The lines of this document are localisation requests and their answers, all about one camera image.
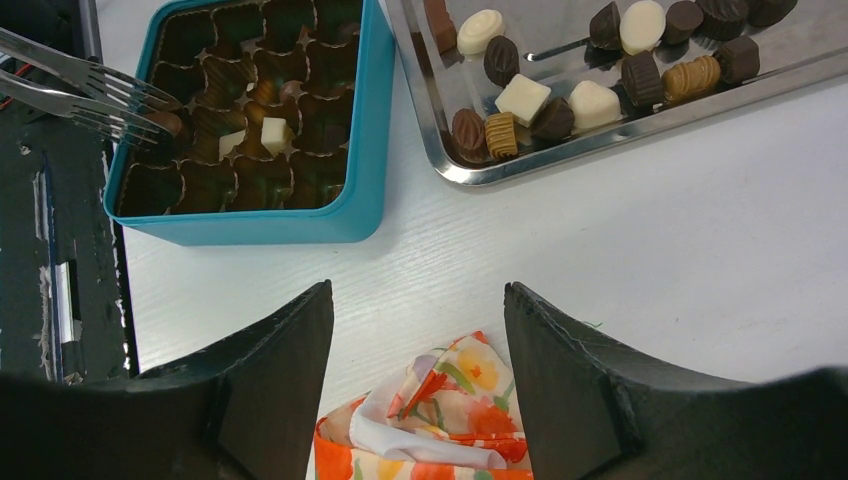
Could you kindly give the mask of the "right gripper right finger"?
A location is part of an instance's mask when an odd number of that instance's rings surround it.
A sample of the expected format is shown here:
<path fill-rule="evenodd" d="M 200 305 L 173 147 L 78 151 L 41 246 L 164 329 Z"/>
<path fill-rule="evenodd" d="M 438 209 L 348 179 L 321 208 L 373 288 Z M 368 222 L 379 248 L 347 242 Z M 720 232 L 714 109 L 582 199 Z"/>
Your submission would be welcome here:
<path fill-rule="evenodd" d="M 843 479 L 847 370 L 765 383 L 640 352 L 525 285 L 504 322 L 538 479 Z"/>

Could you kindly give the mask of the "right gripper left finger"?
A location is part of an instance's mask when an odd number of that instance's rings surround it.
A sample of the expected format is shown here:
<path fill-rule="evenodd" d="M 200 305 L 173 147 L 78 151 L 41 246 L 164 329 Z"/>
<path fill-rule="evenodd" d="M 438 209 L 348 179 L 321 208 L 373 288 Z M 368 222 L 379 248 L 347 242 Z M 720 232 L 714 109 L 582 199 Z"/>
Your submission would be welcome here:
<path fill-rule="evenodd" d="M 334 326 L 332 284 L 131 379 L 1 378 L 5 479 L 301 479 Z"/>

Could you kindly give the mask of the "teal chocolate box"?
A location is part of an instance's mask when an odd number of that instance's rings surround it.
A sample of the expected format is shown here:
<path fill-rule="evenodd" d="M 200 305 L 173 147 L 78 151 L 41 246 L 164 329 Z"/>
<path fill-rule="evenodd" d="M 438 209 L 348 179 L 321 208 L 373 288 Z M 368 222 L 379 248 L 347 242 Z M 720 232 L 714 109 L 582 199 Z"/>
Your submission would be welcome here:
<path fill-rule="evenodd" d="M 137 73 L 186 148 L 119 148 L 116 222 L 188 246 L 361 241 L 383 216 L 395 45 L 375 1 L 172 1 Z"/>

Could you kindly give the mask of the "metal serving tongs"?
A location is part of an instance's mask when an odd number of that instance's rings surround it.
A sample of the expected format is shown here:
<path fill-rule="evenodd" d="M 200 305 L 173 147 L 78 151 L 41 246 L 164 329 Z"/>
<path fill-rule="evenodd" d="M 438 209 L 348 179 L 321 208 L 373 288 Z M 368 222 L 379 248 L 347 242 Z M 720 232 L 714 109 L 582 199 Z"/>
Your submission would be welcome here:
<path fill-rule="evenodd" d="M 67 55 L 1 30 L 1 51 L 74 87 L 76 93 L 40 85 L 3 71 L 1 93 L 37 110 L 63 117 L 107 139 L 138 149 L 156 150 L 174 135 L 147 118 L 172 111 L 181 103 L 169 93 L 133 76 Z"/>

